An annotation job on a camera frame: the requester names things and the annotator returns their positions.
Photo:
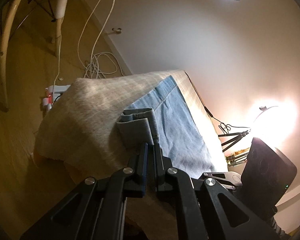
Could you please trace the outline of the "large silver tripod legs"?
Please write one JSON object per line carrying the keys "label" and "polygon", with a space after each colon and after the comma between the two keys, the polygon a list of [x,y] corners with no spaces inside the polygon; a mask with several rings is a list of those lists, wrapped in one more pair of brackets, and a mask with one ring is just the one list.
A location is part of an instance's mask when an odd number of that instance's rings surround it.
{"label": "large silver tripod legs", "polygon": [[228,166],[236,166],[241,163],[244,163],[247,159],[247,155],[249,154],[249,151],[250,148],[245,148],[243,150],[233,152],[229,156],[226,156],[226,161]]}

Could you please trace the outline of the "light blue denim pants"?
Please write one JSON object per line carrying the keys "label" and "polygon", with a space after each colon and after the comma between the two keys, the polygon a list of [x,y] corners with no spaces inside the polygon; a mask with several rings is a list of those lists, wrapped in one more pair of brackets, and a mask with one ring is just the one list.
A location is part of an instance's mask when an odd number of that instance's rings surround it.
{"label": "light blue denim pants", "polygon": [[215,172],[212,155],[172,76],[123,110],[116,123],[126,148],[159,144],[173,167],[192,178]]}

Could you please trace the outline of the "metal door stopper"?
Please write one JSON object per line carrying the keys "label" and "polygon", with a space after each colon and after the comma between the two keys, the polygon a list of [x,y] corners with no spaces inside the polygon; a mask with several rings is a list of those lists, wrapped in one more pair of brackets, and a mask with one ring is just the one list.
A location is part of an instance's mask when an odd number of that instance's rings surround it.
{"label": "metal door stopper", "polygon": [[122,33],[122,29],[121,28],[113,28],[112,31],[113,31],[113,33],[115,33],[117,35],[119,35],[119,34]]}

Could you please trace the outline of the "small black tripod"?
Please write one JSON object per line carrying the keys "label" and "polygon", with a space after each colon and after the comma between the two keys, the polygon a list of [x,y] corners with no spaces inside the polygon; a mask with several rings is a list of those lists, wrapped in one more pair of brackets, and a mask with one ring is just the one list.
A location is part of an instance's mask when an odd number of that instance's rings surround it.
{"label": "small black tripod", "polygon": [[218,138],[228,138],[228,140],[223,141],[221,143],[222,146],[222,152],[225,153],[227,150],[232,148],[235,144],[237,144],[239,141],[241,141],[244,137],[249,135],[251,133],[251,129],[245,129],[242,132],[227,132],[222,133],[218,135]]}

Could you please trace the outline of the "white power strip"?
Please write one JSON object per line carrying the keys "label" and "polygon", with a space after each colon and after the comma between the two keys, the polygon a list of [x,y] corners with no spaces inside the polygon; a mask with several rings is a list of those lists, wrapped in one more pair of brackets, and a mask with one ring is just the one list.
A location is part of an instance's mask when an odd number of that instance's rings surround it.
{"label": "white power strip", "polygon": [[51,85],[45,89],[46,96],[42,99],[42,107],[50,111],[53,104],[68,90],[70,85]]}

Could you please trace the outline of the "beige plaid bed blanket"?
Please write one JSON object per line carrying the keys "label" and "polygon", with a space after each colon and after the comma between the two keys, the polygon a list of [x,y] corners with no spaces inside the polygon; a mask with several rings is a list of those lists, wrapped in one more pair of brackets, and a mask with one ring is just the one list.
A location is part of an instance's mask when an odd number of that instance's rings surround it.
{"label": "beige plaid bed blanket", "polygon": [[226,171],[221,143],[194,85],[182,70],[114,77],[77,79],[40,124],[34,156],[61,160],[74,180],[97,179],[122,168],[130,153],[125,149],[116,122],[132,102],[171,76],[190,111],[190,118],[206,145],[200,169]]}

